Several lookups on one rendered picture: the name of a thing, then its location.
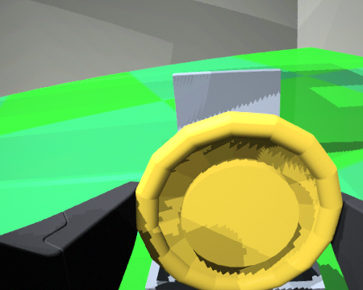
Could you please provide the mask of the yellow plate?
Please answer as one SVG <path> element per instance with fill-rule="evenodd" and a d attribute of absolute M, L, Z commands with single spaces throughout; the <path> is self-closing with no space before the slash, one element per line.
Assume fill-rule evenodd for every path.
<path fill-rule="evenodd" d="M 314 135 L 274 114 L 184 126 L 150 158 L 136 229 L 152 258 L 198 290 L 271 290 L 313 267 L 343 206 Z"/>

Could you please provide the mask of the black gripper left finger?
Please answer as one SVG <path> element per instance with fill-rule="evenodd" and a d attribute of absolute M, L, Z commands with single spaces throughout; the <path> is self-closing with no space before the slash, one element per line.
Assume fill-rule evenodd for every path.
<path fill-rule="evenodd" d="M 119 290 L 136 247 L 130 180 L 0 235 L 0 290 Z"/>

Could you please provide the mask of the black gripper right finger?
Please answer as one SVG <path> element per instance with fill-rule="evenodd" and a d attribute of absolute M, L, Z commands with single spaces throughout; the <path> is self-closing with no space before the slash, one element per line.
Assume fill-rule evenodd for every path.
<path fill-rule="evenodd" d="M 331 242 L 349 290 L 363 290 L 363 200 L 340 191 L 343 206 Z"/>

